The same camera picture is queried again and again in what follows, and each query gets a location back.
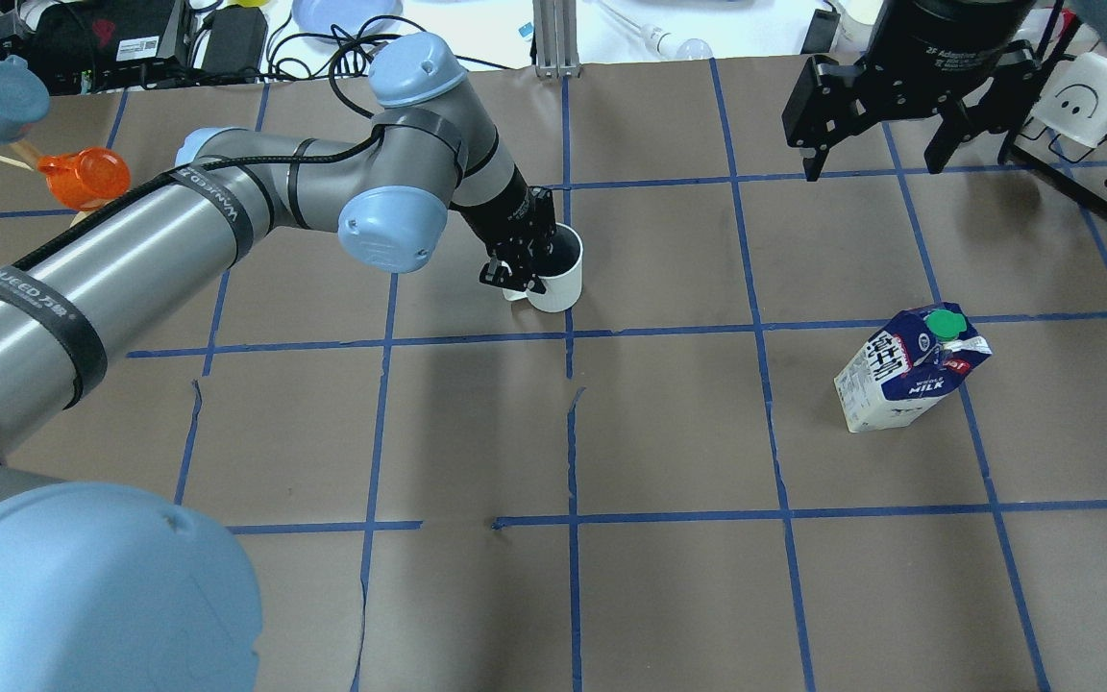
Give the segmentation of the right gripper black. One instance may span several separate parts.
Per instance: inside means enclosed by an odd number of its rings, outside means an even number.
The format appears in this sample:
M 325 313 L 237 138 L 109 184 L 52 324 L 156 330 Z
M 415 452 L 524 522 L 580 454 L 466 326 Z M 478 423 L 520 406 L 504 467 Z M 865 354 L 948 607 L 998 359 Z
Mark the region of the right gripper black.
M 925 146 L 930 174 L 944 171 L 959 146 L 980 133 L 1021 130 L 1039 97 L 1042 63 L 1031 44 L 1012 40 L 1032 6 L 886 1 L 857 62 L 826 54 L 805 59 L 782 111 L 783 134 L 800 151 L 804 179 L 819 180 L 830 149 L 879 121 L 941 115 Z M 990 75 L 989 91 L 975 105 L 959 100 Z

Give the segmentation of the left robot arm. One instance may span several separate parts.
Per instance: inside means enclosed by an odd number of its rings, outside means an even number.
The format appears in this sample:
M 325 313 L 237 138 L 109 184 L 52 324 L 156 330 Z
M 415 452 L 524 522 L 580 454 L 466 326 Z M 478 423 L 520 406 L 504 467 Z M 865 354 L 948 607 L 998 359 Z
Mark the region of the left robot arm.
M 154 492 L 3 459 L 269 233 L 334 233 L 356 261 L 408 273 L 456 211 L 486 249 L 483 285 L 548 312 L 577 301 L 583 244 L 448 44 L 392 40 L 368 83 L 381 110 L 361 143 L 194 131 L 170 171 L 0 267 L 0 691 L 255 686 L 262 601 L 230 531 Z

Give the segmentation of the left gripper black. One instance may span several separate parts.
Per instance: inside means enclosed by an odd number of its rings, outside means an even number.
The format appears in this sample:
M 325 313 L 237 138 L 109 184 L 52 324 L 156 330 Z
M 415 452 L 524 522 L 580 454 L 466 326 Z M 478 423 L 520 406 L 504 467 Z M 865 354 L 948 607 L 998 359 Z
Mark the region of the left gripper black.
M 462 207 L 462 218 L 489 257 L 480 285 L 510 292 L 546 295 L 539 270 L 554 270 L 556 214 L 554 192 L 540 185 L 510 183 L 492 202 Z

